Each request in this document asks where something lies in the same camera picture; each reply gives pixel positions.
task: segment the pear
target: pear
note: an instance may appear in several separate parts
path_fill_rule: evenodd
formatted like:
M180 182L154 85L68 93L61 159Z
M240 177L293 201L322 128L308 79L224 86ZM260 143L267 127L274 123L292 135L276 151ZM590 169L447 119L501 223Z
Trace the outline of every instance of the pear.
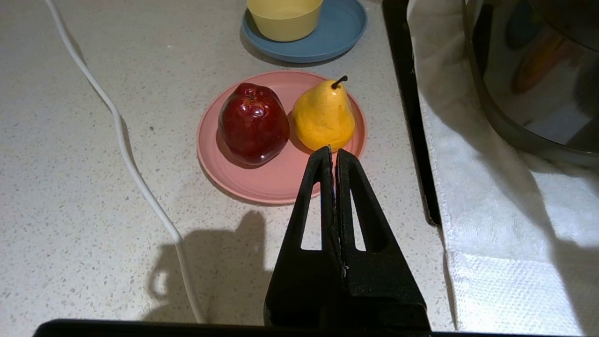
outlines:
M324 81L307 90L295 102L292 112L293 127L298 139L316 151L331 145L333 151L345 146L353 136L356 121L341 82Z

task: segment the red apple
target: red apple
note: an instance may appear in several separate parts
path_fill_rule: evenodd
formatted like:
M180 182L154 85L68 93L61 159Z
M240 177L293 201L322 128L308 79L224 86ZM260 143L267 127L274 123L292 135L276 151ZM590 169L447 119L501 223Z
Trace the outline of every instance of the red apple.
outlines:
M220 110L219 133L236 159L262 165L285 147L289 122L274 91L242 83Z

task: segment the towel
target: towel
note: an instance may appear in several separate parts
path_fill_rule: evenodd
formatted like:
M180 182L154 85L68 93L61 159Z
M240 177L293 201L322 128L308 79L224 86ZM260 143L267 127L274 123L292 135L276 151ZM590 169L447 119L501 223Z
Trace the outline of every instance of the towel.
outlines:
M456 328L599 336L598 172L495 133L465 56L460 0L411 1L408 24Z

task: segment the bowl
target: bowl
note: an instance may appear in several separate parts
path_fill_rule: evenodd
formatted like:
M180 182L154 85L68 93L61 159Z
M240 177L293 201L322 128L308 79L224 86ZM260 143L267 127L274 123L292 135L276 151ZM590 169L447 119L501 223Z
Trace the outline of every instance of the bowl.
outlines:
M300 40L318 25L323 0L247 0L256 27L279 42Z

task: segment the white cable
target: white cable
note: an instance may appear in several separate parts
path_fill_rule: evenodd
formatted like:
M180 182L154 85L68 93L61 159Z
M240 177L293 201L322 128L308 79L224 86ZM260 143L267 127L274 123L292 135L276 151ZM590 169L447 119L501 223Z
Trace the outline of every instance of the white cable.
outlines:
M177 231L177 229L175 228L171 220L168 218L160 204L156 201L156 198L154 198L154 195L152 194L150 189L148 189L146 182L141 178L140 173L135 168L135 165L133 165L133 161L129 156L127 146L125 145L125 135L123 133L123 125L121 124L121 117L118 109L116 109L116 106L114 105L110 97L108 97L106 92L104 92L100 84L98 84L98 81L96 81L92 73L89 71L89 69L87 69L87 66L85 66L85 63L83 63L83 61L81 60L81 57L79 57L79 55L75 51L75 48L73 48L73 45L71 44L71 41L69 40L66 34L65 27L62 23L62 20L60 19L60 15L58 14L58 10L56 9L54 2L52 2L52 0L46 0L46 4L48 5L48 7L50 7L52 17L54 18L54 22L56 23L56 27L58 28L58 33L60 33L62 42L64 42L66 49L69 51L69 54L71 54L73 60L75 60L83 74L85 74L85 77L87 77L89 83L91 83L94 89L96 89L98 95L100 95L102 100L104 100L104 102L110 109L110 112L112 112L114 116L114 126L116 127L116 137L119 142L120 154L123 156L123 160L125 160L125 165L127 165L127 169L129 169L130 174L133 176L133 180L137 184L137 187L140 188L141 193L150 203L150 206L152 207L154 212L156 212L158 218L162 220L162 223L164 224L164 227L166 228L168 233L171 235L171 237L173 237L175 248L177 249L177 256L179 257L179 264L181 265L181 275L183 277L185 291L187 292L187 297L189 298L189 304L191 305L191 309L193 310L193 315L195 316L195 319L198 323L205 323L205 321L202 319L202 315L199 309L198 298L195 294L195 290L193 289L193 279L191 277L191 274L189 273L189 263L187 262L187 255L185 254L185 249L183 248L181 234L179 234L179 231Z

